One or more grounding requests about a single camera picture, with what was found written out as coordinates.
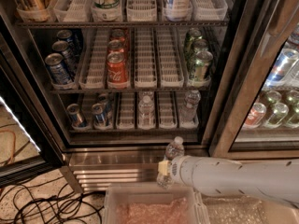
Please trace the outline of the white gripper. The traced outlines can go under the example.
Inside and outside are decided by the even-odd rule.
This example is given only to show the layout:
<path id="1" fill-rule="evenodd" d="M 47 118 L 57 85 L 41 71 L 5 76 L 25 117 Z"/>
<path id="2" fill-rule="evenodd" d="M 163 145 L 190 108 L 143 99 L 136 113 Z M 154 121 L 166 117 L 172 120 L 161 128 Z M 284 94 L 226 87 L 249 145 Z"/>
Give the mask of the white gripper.
<path id="1" fill-rule="evenodd" d="M 158 172 L 161 175 L 170 175 L 177 184 L 185 185 L 181 171 L 182 164 L 188 159 L 188 156 L 175 157 L 173 160 L 164 160 L 158 163 Z"/>

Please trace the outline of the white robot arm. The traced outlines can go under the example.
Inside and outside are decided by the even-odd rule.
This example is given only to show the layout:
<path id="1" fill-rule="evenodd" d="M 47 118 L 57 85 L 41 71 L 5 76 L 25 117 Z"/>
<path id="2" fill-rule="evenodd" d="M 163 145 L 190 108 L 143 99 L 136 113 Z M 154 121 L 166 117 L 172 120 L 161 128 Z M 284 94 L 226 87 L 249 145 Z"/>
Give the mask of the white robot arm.
<path id="1" fill-rule="evenodd" d="M 299 208 L 299 160 L 242 163 L 181 156 L 160 161 L 158 172 L 206 196 L 247 195 Z"/>

